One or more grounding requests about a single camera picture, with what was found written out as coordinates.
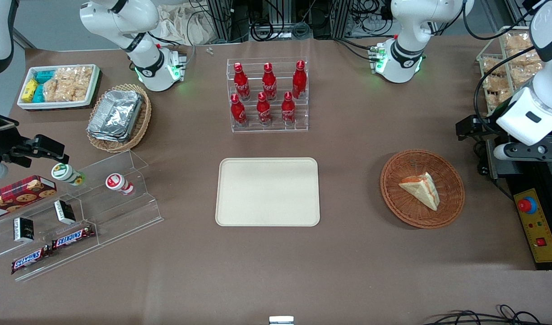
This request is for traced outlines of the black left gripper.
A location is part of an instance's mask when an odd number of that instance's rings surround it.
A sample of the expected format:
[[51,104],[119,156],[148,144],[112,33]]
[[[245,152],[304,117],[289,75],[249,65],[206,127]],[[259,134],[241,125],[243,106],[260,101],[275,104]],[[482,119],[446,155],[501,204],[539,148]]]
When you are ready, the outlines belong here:
[[490,119],[469,115],[455,124],[457,139],[478,138],[484,135],[501,136],[501,130]]

